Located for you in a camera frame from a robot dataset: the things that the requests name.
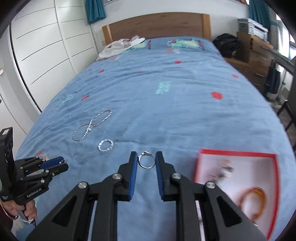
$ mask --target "white cloth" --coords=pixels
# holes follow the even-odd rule
[[[114,41],[111,44],[108,44],[97,58],[97,61],[104,60],[115,56],[117,54],[123,53],[127,49],[142,43],[145,38],[140,38],[138,35],[134,36],[131,39],[120,39],[118,41]]]

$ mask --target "backpack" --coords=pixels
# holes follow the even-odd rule
[[[235,54],[234,51],[240,48],[240,41],[231,34],[222,34],[213,43],[225,58],[231,58]]]

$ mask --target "wrist bangle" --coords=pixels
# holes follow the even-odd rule
[[[3,211],[5,212],[5,214],[11,219],[11,220],[16,220],[18,218],[18,216],[13,217],[12,215],[10,215],[9,213],[6,212],[5,208],[2,206],[2,202],[0,202],[0,206],[2,207]]]
[[[257,226],[257,224],[256,224],[256,220],[261,216],[261,214],[262,214],[262,212],[263,212],[263,209],[264,209],[264,207],[265,207],[265,203],[266,203],[266,195],[265,195],[264,191],[263,191],[261,188],[259,188],[259,187],[253,187],[252,189],[246,191],[246,192],[242,195],[242,197],[241,197],[241,199],[240,199],[240,201],[239,201],[238,207],[239,207],[240,209],[242,209],[242,203],[243,203],[244,199],[246,198],[247,195],[249,195],[249,194],[252,193],[252,192],[254,192],[254,193],[256,193],[257,195],[259,195],[260,200],[261,200],[261,207],[260,207],[259,212],[254,213],[253,216],[252,216],[252,218],[251,218],[251,221]]]

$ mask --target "white sticker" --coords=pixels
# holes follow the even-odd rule
[[[6,129],[3,133],[2,136],[6,135],[8,133],[9,129]]]

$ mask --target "wooden dresser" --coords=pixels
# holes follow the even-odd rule
[[[263,93],[264,83],[273,58],[262,47],[273,49],[273,46],[257,36],[244,32],[238,32],[237,37],[241,42],[241,47],[237,51],[235,59],[225,58],[225,60]]]

